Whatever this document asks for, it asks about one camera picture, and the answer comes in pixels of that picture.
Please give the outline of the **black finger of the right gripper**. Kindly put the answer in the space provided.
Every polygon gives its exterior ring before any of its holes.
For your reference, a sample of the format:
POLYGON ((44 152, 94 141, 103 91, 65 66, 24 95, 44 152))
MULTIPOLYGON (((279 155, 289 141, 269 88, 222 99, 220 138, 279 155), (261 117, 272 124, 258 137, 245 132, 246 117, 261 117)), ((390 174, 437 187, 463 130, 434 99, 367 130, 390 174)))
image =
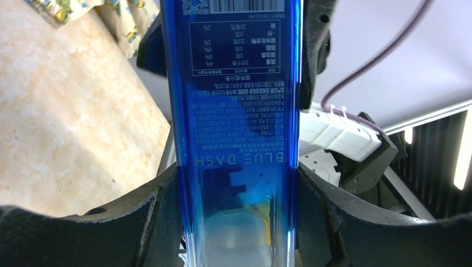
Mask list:
POLYGON ((317 76, 326 68, 331 50, 330 18, 336 0, 307 0, 302 7, 301 84, 299 107, 309 110, 317 76))
POLYGON ((136 66, 157 76, 167 77, 163 20, 158 14, 139 43, 136 66))

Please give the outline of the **blue square glass bottle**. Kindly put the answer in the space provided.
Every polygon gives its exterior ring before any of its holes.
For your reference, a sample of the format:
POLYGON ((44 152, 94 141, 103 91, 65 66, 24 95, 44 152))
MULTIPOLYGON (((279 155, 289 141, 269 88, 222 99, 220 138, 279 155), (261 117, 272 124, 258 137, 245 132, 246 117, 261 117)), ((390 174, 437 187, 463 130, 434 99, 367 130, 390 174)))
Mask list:
POLYGON ((293 266, 301 1, 162 1, 189 266, 293 266))

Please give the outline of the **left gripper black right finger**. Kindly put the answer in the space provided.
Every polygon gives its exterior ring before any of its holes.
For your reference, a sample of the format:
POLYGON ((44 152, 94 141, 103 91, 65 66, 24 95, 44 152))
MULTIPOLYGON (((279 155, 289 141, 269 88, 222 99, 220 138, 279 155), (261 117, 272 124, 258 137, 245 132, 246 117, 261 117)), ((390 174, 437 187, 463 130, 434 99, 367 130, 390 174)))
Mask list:
POLYGON ((471 215, 428 221, 370 204, 299 165, 304 266, 470 266, 471 215))

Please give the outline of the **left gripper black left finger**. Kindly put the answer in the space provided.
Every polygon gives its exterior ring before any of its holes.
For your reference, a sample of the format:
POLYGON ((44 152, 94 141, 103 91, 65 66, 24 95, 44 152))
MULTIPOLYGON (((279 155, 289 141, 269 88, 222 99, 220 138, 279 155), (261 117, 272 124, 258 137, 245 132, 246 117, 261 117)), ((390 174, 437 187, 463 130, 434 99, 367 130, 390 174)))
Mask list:
POLYGON ((1 207, 2 266, 177 266, 183 218, 175 165, 84 215, 1 207))

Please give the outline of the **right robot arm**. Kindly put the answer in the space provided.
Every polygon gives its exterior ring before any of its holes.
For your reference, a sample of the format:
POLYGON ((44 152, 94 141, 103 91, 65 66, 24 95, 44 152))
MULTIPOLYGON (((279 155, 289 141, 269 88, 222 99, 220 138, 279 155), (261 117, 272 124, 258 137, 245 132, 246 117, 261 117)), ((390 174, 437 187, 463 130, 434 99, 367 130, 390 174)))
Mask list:
POLYGON ((137 64, 169 81, 184 217, 291 209, 300 154, 363 162, 376 152, 384 131, 328 100, 391 53, 430 4, 317 104, 335 1, 161 1, 137 64))

